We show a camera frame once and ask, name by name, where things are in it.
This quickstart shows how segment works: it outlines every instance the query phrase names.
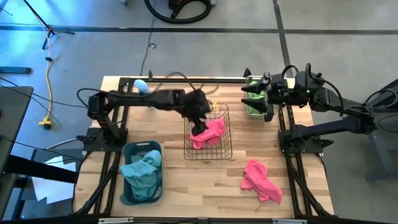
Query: teal plastic bin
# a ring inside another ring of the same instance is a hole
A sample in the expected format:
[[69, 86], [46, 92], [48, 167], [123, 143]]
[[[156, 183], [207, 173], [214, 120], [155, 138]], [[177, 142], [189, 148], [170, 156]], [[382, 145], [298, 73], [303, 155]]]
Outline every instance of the teal plastic bin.
[[[160, 146], [159, 143], [155, 141], [142, 141], [142, 142], [131, 142], [127, 143], [123, 148], [122, 148], [122, 153], [124, 156], [124, 164], [130, 164], [131, 163], [131, 156], [133, 155], [139, 155], [139, 156], [144, 156], [148, 152], [151, 152], [152, 150], [158, 150], [160, 152], [160, 155], [162, 155], [162, 147]], [[142, 205], [142, 204], [147, 204], [147, 203], [154, 203], [158, 201], [163, 194], [163, 158], [162, 158], [162, 165], [160, 166], [160, 170], [158, 171], [162, 174], [162, 177], [160, 178], [159, 184], [157, 185], [157, 188], [155, 190], [154, 196], [152, 198], [148, 198], [147, 200], [138, 200], [135, 198], [130, 183], [124, 179], [124, 189], [123, 189], [123, 194], [120, 195], [120, 201], [124, 205]]]

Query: blue towel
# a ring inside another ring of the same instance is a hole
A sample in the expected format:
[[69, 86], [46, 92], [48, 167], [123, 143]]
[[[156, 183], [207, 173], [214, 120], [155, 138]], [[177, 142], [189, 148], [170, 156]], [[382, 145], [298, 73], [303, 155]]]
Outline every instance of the blue towel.
[[144, 157], [131, 156], [131, 164], [120, 167], [122, 176], [131, 184], [131, 190], [138, 200], [146, 200], [153, 196], [160, 182], [162, 155], [152, 150]]

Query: teal cloth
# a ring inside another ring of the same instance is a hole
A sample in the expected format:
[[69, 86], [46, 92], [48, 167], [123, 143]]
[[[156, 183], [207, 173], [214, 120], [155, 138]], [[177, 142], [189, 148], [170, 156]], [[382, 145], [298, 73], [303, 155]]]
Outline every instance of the teal cloth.
[[131, 184], [131, 190], [138, 200], [151, 198], [156, 191], [162, 172], [162, 155], [157, 150], [148, 152], [144, 157], [131, 156], [131, 163], [120, 167], [122, 176]]
[[[250, 83], [250, 85], [256, 84], [256, 83], [257, 83], [257, 81], [252, 81], [252, 82]], [[249, 99], [255, 99], [255, 100], [256, 100], [256, 99], [260, 99], [260, 98], [262, 98], [262, 97], [265, 97], [264, 91], [261, 91], [260, 94], [257, 94], [257, 93], [248, 93], [248, 98], [249, 98]], [[249, 113], [251, 113], [251, 114], [261, 114], [260, 111], [254, 109], [254, 108], [251, 107], [251, 106], [248, 106], [248, 110], [249, 110]]]

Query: blue object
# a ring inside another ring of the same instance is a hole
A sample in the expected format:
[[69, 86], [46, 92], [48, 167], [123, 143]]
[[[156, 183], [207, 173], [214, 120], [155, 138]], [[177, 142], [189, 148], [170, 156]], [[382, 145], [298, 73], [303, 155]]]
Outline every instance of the blue object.
[[122, 148], [125, 165], [124, 192], [120, 201], [125, 205], [153, 203], [161, 198], [162, 148], [155, 141], [132, 142]]
[[137, 87], [139, 93], [150, 93], [150, 89], [144, 80], [134, 81], [134, 86]]

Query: black wire basket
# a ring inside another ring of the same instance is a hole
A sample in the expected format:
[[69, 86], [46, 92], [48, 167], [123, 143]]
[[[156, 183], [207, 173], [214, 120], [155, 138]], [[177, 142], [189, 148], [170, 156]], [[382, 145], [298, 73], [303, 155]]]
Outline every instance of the black wire basket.
[[213, 105], [213, 111], [208, 113], [206, 117], [206, 121], [223, 118], [225, 122], [225, 133], [220, 137], [217, 144], [205, 144], [201, 149], [195, 149], [190, 139], [193, 123], [189, 122], [188, 119], [184, 119], [184, 158], [186, 160], [230, 159], [232, 157], [232, 141], [228, 105]]

